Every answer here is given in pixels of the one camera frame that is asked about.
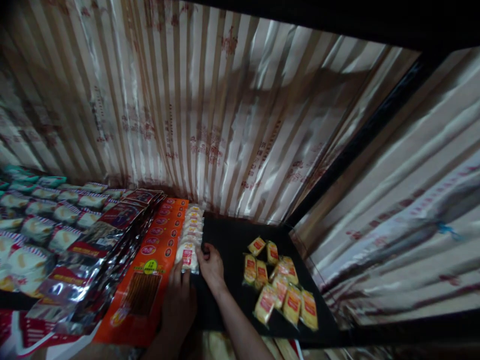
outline snack package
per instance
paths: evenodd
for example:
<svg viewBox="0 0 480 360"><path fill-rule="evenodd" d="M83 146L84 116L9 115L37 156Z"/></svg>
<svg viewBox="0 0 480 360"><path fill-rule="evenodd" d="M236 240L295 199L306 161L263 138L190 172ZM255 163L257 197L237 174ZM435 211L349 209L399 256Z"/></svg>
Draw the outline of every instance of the snack package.
<svg viewBox="0 0 480 360"><path fill-rule="evenodd" d="M175 222L180 220L181 225L184 217L185 210L180 218L156 213L139 252L115 292L94 342L147 348L154 340L169 274L176 259L179 234L171 235L177 228Z"/></svg>
<svg viewBox="0 0 480 360"><path fill-rule="evenodd" d="M286 292L285 301L281 308L281 312L285 319L295 328L299 323L301 306L302 293L296 286L290 285Z"/></svg>
<svg viewBox="0 0 480 360"><path fill-rule="evenodd" d="M79 202L80 196L86 194L85 190L78 189L65 189L61 190L60 194L57 197L58 201L68 201L69 203L75 205Z"/></svg>
<svg viewBox="0 0 480 360"><path fill-rule="evenodd" d="M28 239L21 234L0 231L0 290L8 292L15 290L7 260L10 253L21 248L27 240Z"/></svg>
<svg viewBox="0 0 480 360"><path fill-rule="evenodd" d="M268 264L270 265L274 266L279 262L279 251L277 249L277 245L271 241L266 243L266 256Z"/></svg>
<svg viewBox="0 0 480 360"><path fill-rule="evenodd" d="M36 185L31 182L14 181L10 184L8 190L16 190L22 194L30 195L35 187Z"/></svg>
<svg viewBox="0 0 480 360"><path fill-rule="evenodd" d="M54 213L56 207L55 201L32 198L26 206L25 214L48 217Z"/></svg>
<svg viewBox="0 0 480 360"><path fill-rule="evenodd" d="M265 247L265 241L259 236L248 245L248 250L253 254L254 257L257 257Z"/></svg>
<svg viewBox="0 0 480 360"><path fill-rule="evenodd" d="M24 196L22 193L9 190L0 198L0 205L9 209L23 210L30 202L30 196Z"/></svg>
<svg viewBox="0 0 480 360"><path fill-rule="evenodd" d="M64 176L42 176L40 180L38 180L37 185L44 188L56 189L66 182L67 178Z"/></svg>
<svg viewBox="0 0 480 360"><path fill-rule="evenodd" d="M103 192L103 195L110 195L114 200L118 200L127 191L127 189L107 189Z"/></svg>
<svg viewBox="0 0 480 360"><path fill-rule="evenodd" d="M55 200L60 195L60 190L37 186L31 193L33 197L46 200Z"/></svg>
<svg viewBox="0 0 480 360"><path fill-rule="evenodd" d="M263 261L257 260L255 289L260 290L269 282L269 277L267 274L267 265Z"/></svg>
<svg viewBox="0 0 480 360"><path fill-rule="evenodd" d="M55 254L61 254L67 251L69 246L72 245L81 235L82 232L76 228L66 225L57 225L53 230L48 249Z"/></svg>
<svg viewBox="0 0 480 360"><path fill-rule="evenodd" d="M54 265L52 254L37 246L24 245L8 257L10 275L15 287L33 298L41 298L40 284Z"/></svg>
<svg viewBox="0 0 480 360"><path fill-rule="evenodd" d="M270 284L265 285L256 302L253 316L263 325L268 326L276 301L277 292L275 289Z"/></svg>
<svg viewBox="0 0 480 360"><path fill-rule="evenodd" d="M315 304L314 295L304 289L301 291L300 320L312 331L317 331L319 329L317 306Z"/></svg>
<svg viewBox="0 0 480 360"><path fill-rule="evenodd" d="M78 206L92 210L101 210L108 198L108 195L84 192L78 198Z"/></svg>
<svg viewBox="0 0 480 360"><path fill-rule="evenodd" d="M246 254L243 265L243 283L253 285L257 278L257 261L253 255Z"/></svg>
<svg viewBox="0 0 480 360"><path fill-rule="evenodd" d="M101 216L101 212L91 211L90 209L84 207L78 218L78 221L76 222L76 226L80 229L90 229L92 225L100 219Z"/></svg>
<svg viewBox="0 0 480 360"><path fill-rule="evenodd" d="M289 281L286 276L282 274L277 274L271 283L273 288L276 290L277 300L275 302L275 309L280 310L284 304L285 295L287 295L287 290L289 289Z"/></svg>
<svg viewBox="0 0 480 360"><path fill-rule="evenodd" d="M20 233L43 246L49 240L50 235L57 225L54 221L36 215L28 215L21 227Z"/></svg>
<svg viewBox="0 0 480 360"><path fill-rule="evenodd" d="M80 210L68 201L60 201L53 212L53 219L60 224L73 225L79 218L80 213Z"/></svg>
<svg viewBox="0 0 480 360"><path fill-rule="evenodd" d="M118 200L114 200L112 198L108 198L105 202L105 205L103 206L103 209L101 210L103 213L107 212L111 208L113 208L115 205L119 203Z"/></svg>
<svg viewBox="0 0 480 360"><path fill-rule="evenodd" d="M108 188L108 185L99 182L87 182L85 185L83 185L82 190L90 193L101 194Z"/></svg>

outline yellow snack package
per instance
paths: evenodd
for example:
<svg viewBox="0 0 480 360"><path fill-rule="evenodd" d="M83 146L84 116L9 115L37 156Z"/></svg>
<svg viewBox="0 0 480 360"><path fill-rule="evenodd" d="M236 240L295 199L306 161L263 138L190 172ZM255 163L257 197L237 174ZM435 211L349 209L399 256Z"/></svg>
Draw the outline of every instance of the yellow snack package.
<svg viewBox="0 0 480 360"><path fill-rule="evenodd" d="M265 285L258 297L255 310L253 311L253 316L265 326L267 326L270 317L272 316L275 301L277 301L277 292L272 285Z"/></svg>
<svg viewBox="0 0 480 360"><path fill-rule="evenodd" d="M275 309L280 310L282 308L282 305L284 304L284 299L285 299L285 295L287 294L287 290L289 289L289 281L282 274L278 274L273 279L273 282L271 283L271 285L276 290L276 294L277 294Z"/></svg>
<svg viewBox="0 0 480 360"><path fill-rule="evenodd" d="M319 329L315 298L311 292L306 290L301 291L300 320L313 331L317 331Z"/></svg>
<svg viewBox="0 0 480 360"><path fill-rule="evenodd" d="M254 257L257 257L265 247L265 241L259 236L248 245L248 250L253 254Z"/></svg>
<svg viewBox="0 0 480 360"><path fill-rule="evenodd" d="M281 310L285 319L295 327L297 327L299 323L301 306L302 293L296 286L290 285Z"/></svg>
<svg viewBox="0 0 480 360"><path fill-rule="evenodd" d="M260 290L268 282L269 277L267 276L267 265L263 261L257 260L255 289Z"/></svg>
<svg viewBox="0 0 480 360"><path fill-rule="evenodd" d="M256 260L253 255L245 255L245 266L243 269L243 282L248 285L253 285L257 278Z"/></svg>
<svg viewBox="0 0 480 360"><path fill-rule="evenodd" d="M266 243L266 256L270 265L276 265L279 262L279 251L277 245L269 241Z"/></svg>

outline packaged food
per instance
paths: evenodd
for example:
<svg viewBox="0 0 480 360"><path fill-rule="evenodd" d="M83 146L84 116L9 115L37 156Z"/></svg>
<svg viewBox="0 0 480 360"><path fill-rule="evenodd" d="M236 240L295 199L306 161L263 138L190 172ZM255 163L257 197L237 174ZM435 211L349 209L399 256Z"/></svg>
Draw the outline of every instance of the packaged food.
<svg viewBox="0 0 480 360"><path fill-rule="evenodd" d="M65 225L73 225L80 216L81 211L68 203L68 201L60 201L53 212L53 219Z"/></svg>
<svg viewBox="0 0 480 360"><path fill-rule="evenodd" d="M11 253L7 263L15 287L30 297L41 298L38 288L52 270L52 254L41 247L24 245Z"/></svg>
<svg viewBox="0 0 480 360"><path fill-rule="evenodd" d="M68 201L71 204L76 204L79 202L80 196L86 194L85 190L78 190L78 189L65 189L61 190L60 194L57 197L58 201Z"/></svg>
<svg viewBox="0 0 480 360"><path fill-rule="evenodd" d="M190 269L192 274L199 273L199 260L195 252L195 244L193 242L184 242L179 245L176 252L175 264L182 262L182 271Z"/></svg>
<svg viewBox="0 0 480 360"><path fill-rule="evenodd" d="M101 216L101 212L91 211L90 209L84 207L78 218L78 221L76 222L76 226L80 229L90 229L90 227L92 227L92 225L95 224Z"/></svg>
<svg viewBox="0 0 480 360"><path fill-rule="evenodd" d="M297 327L299 323L301 306L302 293L296 286L290 285L281 310L285 319L295 327Z"/></svg>
<svg viewBox="0 0 480 360"><path fill-rule="evenodd" d="M35 187L36 185L31 182L14 181L10 184L8 190L16 190L22 194L29 195Z"/></svg>
<svg viewBox="0 0 480 360"><path fill-rule="evenodd" d="M60 195L60 190L37 186L31 193L33 197L46 200L55 200Z"/></svg>
<svg viewBox="0 0 480 360"><path fill-rule="evenodd" d="M67 182L67 178L65 176L42 176L38 180L37 185L40 185L41 187L44 187L44 188L56 189L60 185L66 182Z"/></svg>
<svg viewBox="0 0 480 360"><path fill-rule="evenodd" d="M315 304L314 295L305 289L301 291L300 320L313 331L317 331L319 329L317 306Z"/></svg>
<svg viewBox="0 0 480 360"><path fill-rule="evenodd" d="M265 247L265 241L259 236L248 245L248 250L253 254L254 257L257 257Z"/></svg>
<svg viewBox="0 0 480 360"><path fill-rule="evenodd" d="M266 243L266 256L270 265L276 265L279 262L279 251L277 249L277 245L271 241Z"/></svg>
<svg viewBox="0 0 480 360"><path fill-rule="evenodd" d="M255 288L257 290L260 290L268 282L269 282L269 277L267 275L267 265L263 261L257 260Z"/></svg>
<svg viewBox="0 0 480 360"><path fill-rule="evenodd" d="M22 193L9 190L0 199L0 205L10 209L23 210L30 201L30 196L24 196Z"/></svg>
<svg viewBox="0 0 480 360"><path fill-rule="evenodd" d="M253 285L257 278L257 261L253 255L246 254L243 266L243 282Z"/></svg>
<svg viewBox="0 0 480 360"><path fill-rule="evenodd" d="M82 190L90 193L101 194L108 188L108 185L99 182L87 182L85 185L83 185Z"/></svg>
<svg viewBox="0 0 480 360"><path fill-rule="evenodd" d="M7 231L0 231L0 290L12 292L15 285L10 276L7 260L10 253L21 248L28 239L21 235Z"/></svg>
<svg viewBox="0 0 480 360"><path fill-rule="evenodd" d="M53 230L51 241L48 244L48 249L55 254L61 254L69 248L80 236L82 232L76 228L57 225Z"/></svg>
<svg viewBox="0 0 480 360"><path fill-rule="evenodd" d="M272 311L274 310L275 302L277 301L277 292L270 285L267 284L261 290L260 296L255 305L255 310L253 311L253 316L261 322L263 325L267 326L272 316Z"/></svg>
<svg viewBox="0 0 480 360"><path fill-rule="evenodd" d="M25 209L26 215L51 216L57 203L51 200L32 198Z"/></svg>
<svg viewBox="0 0 480 360"><path fill-rule="evenodd" d="M101 210L108 198L108 195L85 192L78 198L78 206L92 210Z"/></svg>
<svg viewBox="0 0 480 360"><path fill-rule="evenodd" d="M103 206L102 212L105 213L119 203L118 200L108 198Z"/></svg>
<svg viewBox="0 0 480 360"><path fill-rule="evenodd" d="M273 282L271 283L273 288L276 290L276 294L278 296L275 302L275 309L280 310L282 305L284 304L285 295L287 294L287 290L289 289L289 280L286 276L282 274L277 274Z"/></svg>
<svg viewBox="0 0 480 360"><path fill-rule="evenodd" d="M104 195L110 195L110 197L114 200L118 200L122 197L124 192L126 192L127 189L107 189L103 192Z"/></svg>
<svg viewBox="0 0 480 360"><path fill-rule="evenodd" d="M49 240L56 223L44 217L28 215L23 222L20 233L43 246Z"/></svg>

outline satin curtain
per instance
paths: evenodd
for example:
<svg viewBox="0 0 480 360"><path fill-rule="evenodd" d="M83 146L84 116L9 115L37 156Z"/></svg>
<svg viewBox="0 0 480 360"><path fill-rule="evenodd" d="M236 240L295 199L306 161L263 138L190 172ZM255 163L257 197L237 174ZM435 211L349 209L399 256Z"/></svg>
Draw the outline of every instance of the satin curtain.
<svg viewBox="0 0 480 360"><path fill-rule="evenodd" d="M0 161L277 223L418 53L183 1L23 0Z"/></svg>
<svg viewBox="0 0 480 360"><path fill-rule="evenodd" d="M453 53L295 228L342 327L480 306L479 81Z"/></svg>

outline finger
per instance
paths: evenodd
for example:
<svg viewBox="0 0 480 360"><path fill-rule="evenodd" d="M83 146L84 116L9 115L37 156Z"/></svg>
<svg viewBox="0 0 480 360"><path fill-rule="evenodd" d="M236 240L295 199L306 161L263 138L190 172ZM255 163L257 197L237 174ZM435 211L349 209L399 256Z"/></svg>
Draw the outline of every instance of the finger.
<svg viewBox="0 0 480 360"><path fill-rule="evenodd" d="M190 269L185 271L183 279L181 280L181 295L184 299L187 299L190 294Z"/></svg>

